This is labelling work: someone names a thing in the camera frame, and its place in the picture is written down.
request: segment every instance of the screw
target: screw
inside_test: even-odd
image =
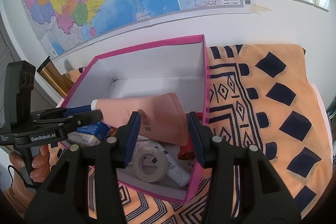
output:
[[[257,152],[259,148],[258,148],[256,145],[252,144],[252,145],[249,146],[249,149],[250,149],[252,152]]]
[[[212,140],[215,142],[215,143],[220,143],[223,139],[219,136],[213,136],[212,137]]]
[[[73,144],[73,145],[70,146],[69,149],[70,149],[71,152],[75,152],[79,149],[79,145],[78,144]]]
[[[116,138],[116,137],[108,137],[108,138],[106,139],[106,141],[107,141],[108,143],[115,143],[115,142],[117,141],[117,138]]]

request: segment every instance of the tape roll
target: tape roll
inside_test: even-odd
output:
[[[142,161],[146,156],[152,155],[156,158],[155,165],[157,170],[153,174],[146,173],[142,168]],[[144,147],[134,156],[133,168],[135,175],[145,182],[157,182],[161,180],[168,172],[168,159],[166,155],[155,147]]]

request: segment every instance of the white wall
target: white wall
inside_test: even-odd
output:
[[[12,179],[8,172],[8,165],[11,165],[11,162],[8,159],[8,154],[0,148],[0,183],[1,190],[7,189],[11,186]]]
[[[331,0],[329,13],[293,0],[257,0],[257,4],[271,11],[260,15],[204,16],[134,30],[82,48],[56,61],[55,65],[64,73],[66,64],[79,68],[103,52],[195,34],[204,34],[208,46],[298,43],[307,50],[308,80],[316,84],[327,107],[336,94],[336,77],[328,69],[334,67],[336,52],[336,0]],[[47,55],[29,25],[21,0],[0,0],[0,12],[21,58],[39,66]],[[37,81],[55,100],[59,98],[42,78],[38,77]]]

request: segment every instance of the black square pattern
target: black square pattern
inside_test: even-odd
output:
[[[314,197],[316,197],[316,194],[307,186],[304,186],[301,191],[296,195],[294,201],[299,210],[302,212],[309,205],[309,203],[311,203]]]
[[[305,147],[289,163],[287,169],[306,178],[314,164],[319,162],[320,160],[321,158],[319,156],[317,156],[313,151]]]
[[[311,122],[303,115],[292,111],[279,128],[282,132],[303,141],[311,128]]]
[[[286,65],[271,52],[255,66],[273,78],[286,68]]]
[[[290,106],[296,94],[287,86],[275,83],[271,90],[266,94],[266,97],[276,100],[280,103]]]

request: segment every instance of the masking tape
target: masking tape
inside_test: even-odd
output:
[[[142,168],[142,161],[148,155],[154,156],[157,160],[155,162],[157,170],[151,175],[146,173]],[[133,159],[133,168],[135,170],[136,176],[140,180],[145,182],[157,182],[161,180],[168,172],[168,159],[166,155],[159,149],[155,147],[144,147],[135,154]]]
[[[270,8],[266,8],[263,6],[259,6],[256,4],[251,5],[249,12],[250,13],[256,13],[261,14],[262,12],[272,11]]]

